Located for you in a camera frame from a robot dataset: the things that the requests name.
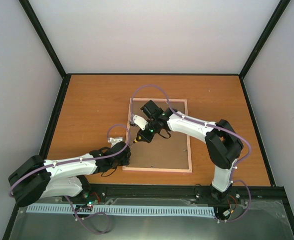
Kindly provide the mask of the pink wooden picture frame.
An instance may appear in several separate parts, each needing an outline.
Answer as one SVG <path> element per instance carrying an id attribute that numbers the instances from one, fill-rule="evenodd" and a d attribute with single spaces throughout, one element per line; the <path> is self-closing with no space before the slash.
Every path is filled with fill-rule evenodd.
<path id="1" fill-rule="evenodd" d="M 138 127 L 127 127 L 130 143 L 136 138 Z M 140 142 L 131 147 L 130 164 L 123 171 L 191 173 L 192 157 L 190 137 L 179 132 L 170 132 L 171 137 L 164 139 L 156 134 L 151 143 Z"/>

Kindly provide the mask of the yellow handled screwdriver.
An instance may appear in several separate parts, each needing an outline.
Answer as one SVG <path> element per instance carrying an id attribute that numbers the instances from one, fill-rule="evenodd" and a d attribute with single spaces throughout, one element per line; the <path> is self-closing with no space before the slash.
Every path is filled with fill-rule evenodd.
<path id="1" fill-rule="evenodd" d="M 135 140 L 129 145 L 129 147 L 130 147 L 130 148 L 133 147 L 136 143 L 138 143 L 138 141 L 135 139 Z"/>

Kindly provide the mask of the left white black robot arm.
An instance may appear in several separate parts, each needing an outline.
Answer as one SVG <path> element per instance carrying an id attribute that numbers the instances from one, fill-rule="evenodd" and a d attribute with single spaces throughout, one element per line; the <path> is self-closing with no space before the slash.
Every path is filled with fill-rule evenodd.
<path id="1" fill-rule="evenodd" d="M 130 156 L 130 147 L 122 139 L 115 139 L 110 147 L 67 159 L 47 160 L 34 155 L 8 177 L 8 195 L 18 207 L 58 196 L 76 197 L 83 202 L 91 195 L 86 175 L 106 176 L 110 170 L 129 165 Z"/>

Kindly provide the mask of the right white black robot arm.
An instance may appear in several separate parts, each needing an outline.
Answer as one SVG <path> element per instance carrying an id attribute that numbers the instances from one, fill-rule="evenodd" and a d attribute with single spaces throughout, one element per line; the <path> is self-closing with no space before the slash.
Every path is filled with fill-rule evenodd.
<path id="1" fill-rule="evenodd" d="M 162 110 L 152 100 L 143 105 L 141 111 L 147 119 L 136 114 L 130 118 L 130 124 L 139 127 L 134 142 L 150 143 L 154 135 L 165 130 L 167 138 L 170 138 L 170 132 L 177 132 L 205 143 L 215 165 L 211 196 L 217 202 L 224 200 L 232 187 L 231 175 L 244 147 L 229 122 L 200 120 L 171 107 Z"/>

